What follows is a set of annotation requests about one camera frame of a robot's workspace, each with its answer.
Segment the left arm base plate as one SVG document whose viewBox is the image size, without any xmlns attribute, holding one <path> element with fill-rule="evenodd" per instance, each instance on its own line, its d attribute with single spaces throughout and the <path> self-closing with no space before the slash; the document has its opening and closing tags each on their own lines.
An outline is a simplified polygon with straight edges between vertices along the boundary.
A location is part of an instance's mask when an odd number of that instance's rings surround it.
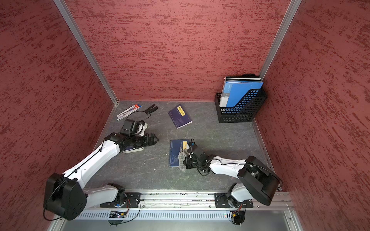
<svg viewBox="0 0 370 231">
<path fill-rule="evenodd" d="M 138 208 L 141 193 L 121 193 L 112 202 L 100 204 L 100 208 L 116 208 L 116 209 L 128 209 Z"/>
</svg>

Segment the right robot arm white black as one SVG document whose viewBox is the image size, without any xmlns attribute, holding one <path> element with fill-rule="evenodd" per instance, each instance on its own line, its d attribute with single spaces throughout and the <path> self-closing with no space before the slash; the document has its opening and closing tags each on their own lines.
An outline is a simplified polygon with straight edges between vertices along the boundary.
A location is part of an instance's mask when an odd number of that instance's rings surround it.
<svg viewBox="0 0 370 231">
<path fill-rule="evenodd" d="M 280 177 L 254 156 L 233 160 L 208 155 L 193 141 L 187 144 L 184 152 L 186 157 L 183 164 L 186 169 L 195 168 L 201 176 L 213 173 L 239 179 L 240 183 L 233 184 L 226 194 L 215 198 L 215 200 L 225 198 L 233 208 L 238 208 L 243 202 L 252 199 L 269 206 L 276 191 L 282 185 Z"/>
</svg>

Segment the blue book Yuewei notes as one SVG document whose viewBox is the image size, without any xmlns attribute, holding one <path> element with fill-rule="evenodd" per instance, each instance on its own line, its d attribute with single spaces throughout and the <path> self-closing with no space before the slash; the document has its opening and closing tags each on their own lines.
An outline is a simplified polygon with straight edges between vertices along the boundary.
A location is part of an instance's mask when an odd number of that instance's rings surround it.
<svg viewBox="0 0 370 231">
<path fill-rule="evenodd" d="M 134 152 L 140 152 L 140 151 L 143 151 L 144 148 L 141 147 L 141 148 L 133 148 L 133 149 L 130 149 L 130 150 L 124 150 L 122 151 L 123 154 L 129 154 L 129 153 L 134 153 Z"/>
</svg>

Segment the grey knitted cloth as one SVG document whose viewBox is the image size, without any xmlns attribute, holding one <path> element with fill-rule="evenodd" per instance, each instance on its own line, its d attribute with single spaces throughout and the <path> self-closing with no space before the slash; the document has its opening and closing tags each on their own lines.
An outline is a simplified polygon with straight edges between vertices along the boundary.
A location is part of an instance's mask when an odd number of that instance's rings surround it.
<svg viewBox="0 0 370 231">
<path fill-rule="evenodd" d="M 178 160 L 179 160 L 179 169 L 181 171 L 186 171 L 187 168 L 186 168 L 186 164 L 184 164 L 184 161 L 186 159 L 186 157 L 188 156 L 188 151 L 187 149 L 182 149 L 180 148 L 180 152 L 178 154 Z"/>
</svg>

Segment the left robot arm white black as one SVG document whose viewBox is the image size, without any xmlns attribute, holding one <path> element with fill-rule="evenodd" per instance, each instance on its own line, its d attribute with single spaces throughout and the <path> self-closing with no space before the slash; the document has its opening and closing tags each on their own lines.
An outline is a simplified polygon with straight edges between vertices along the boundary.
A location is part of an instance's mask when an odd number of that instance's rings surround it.
<svg viewBox="0 0 370 231">
<path fill-rule="evenodd" d="M 58 218 L 73 220 L 86 208 L 107 205 L 129 208 L 129 198 L 124 187 L 110 183 L 104 187 L 86 189 L 86 184 L 112 158 L 121 153 L 142 151 L 155 145 L 159 139 L 145 132 L 143 120 L 126 120 L 118 133 L 106 136 L 102 143 L 74 167 L 63 174 L 52 174 L 46 182 L 43 211 Z"/>
</svg>

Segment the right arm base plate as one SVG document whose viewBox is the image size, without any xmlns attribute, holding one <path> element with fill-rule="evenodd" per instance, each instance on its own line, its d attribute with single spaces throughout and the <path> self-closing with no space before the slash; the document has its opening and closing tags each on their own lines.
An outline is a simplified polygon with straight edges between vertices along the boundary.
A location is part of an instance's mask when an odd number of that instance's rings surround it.
<svg viewBox="0 0 370 231">
<path fill-rule="evenodd" d="M 216 208 L 253 208 L 251 199 L 239 202 L 229 193 L 215 193 L 214 201 Z"/>
</svg>

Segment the blue book Tang poems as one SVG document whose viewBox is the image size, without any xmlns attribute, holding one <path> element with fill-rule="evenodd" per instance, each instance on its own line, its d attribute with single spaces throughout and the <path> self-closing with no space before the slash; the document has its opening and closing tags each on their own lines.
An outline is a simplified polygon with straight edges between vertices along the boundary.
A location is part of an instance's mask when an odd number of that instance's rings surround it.
<svg viewBox="0 0 370 231">
<path fill-rule="evenodd" d="M 184 107 L 181 104 L 168 111 L 168 115 L 170 116 L 177 129 L 192 123 L 189 114 L 185 111 Z"/>
</svg>

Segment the blue book Zhuangzi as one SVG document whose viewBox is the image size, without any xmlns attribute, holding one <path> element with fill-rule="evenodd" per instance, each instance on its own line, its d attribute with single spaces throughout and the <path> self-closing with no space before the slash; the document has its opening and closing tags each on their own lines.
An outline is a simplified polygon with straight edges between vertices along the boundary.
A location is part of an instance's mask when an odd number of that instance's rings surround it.
<svg viewBox="0 0 370 231">
<path fill-rule="evenodd" d="M 180 150 L 187 148 L 189 139 L 171 140 L 170 142 L 170 155 L 169 155 L 169 167 L 179 167 L 178 155 Z"/>
</svg>

